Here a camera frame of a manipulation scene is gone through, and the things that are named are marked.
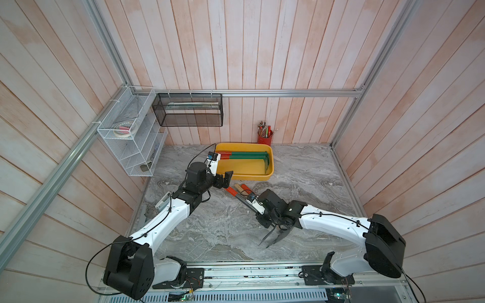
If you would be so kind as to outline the green hoe red grip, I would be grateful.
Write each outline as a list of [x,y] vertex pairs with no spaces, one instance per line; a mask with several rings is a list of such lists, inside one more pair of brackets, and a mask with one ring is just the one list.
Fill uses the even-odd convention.
[[265,167],[269,166],[270,157],[268,152],[232,152],[232,151],[218,151],[218,154],[221,155],[222,160],[263,160],[265,163]]
[[270,157],[267,154],[223,154],[218,170],[244,175],[264,175],[269,166]]

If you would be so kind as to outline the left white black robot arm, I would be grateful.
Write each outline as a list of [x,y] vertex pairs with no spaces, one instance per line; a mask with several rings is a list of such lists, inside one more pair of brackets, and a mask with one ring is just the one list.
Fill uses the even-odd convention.
[[186,171],[179,189],[169,194],[168,204],[149,223],[130,237],[119,236],[111,244],[103,283],[119,293],[139,300],[153,285],[165,282],[185,284],[183,260],[155,253],[165,238],[204,202],[210,188],[227,189],[233,172],[217,174],[217,164],[194,162]]

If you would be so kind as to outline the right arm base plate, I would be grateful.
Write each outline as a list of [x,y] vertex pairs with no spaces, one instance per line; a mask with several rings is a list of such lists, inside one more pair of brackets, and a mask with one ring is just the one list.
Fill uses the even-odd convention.
[[303,279],[305,285],[354,285],[353,275],[340,276],[323,265],[303,266],[298,274]]

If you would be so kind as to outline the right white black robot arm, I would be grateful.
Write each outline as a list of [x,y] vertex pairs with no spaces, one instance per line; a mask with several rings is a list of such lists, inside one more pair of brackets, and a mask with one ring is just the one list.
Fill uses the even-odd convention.
[[316,283],[351,283],[355,273],[371,270],[399,279],[404,272],[406,242],[382,215],[351,217],[324,211],[302,201],[286,203],[269,189],[258,196],[249,194],[246,203],[262,226],[279,229],[275,243],[297,228],[324,232],[356,245],[353,250],[343,253],[329,252],[316,273],[303,270],[303,275]]

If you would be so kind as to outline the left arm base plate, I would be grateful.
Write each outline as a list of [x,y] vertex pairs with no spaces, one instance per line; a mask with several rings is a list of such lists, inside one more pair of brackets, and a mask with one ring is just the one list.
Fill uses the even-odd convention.
[[152,285],[152,288],[155,290],[158,290],[158,289],[198,290],[203,287],[204,277],[205,277],[204,268],[189,268],[189,269],[183,268],[175,280],[154,284]]

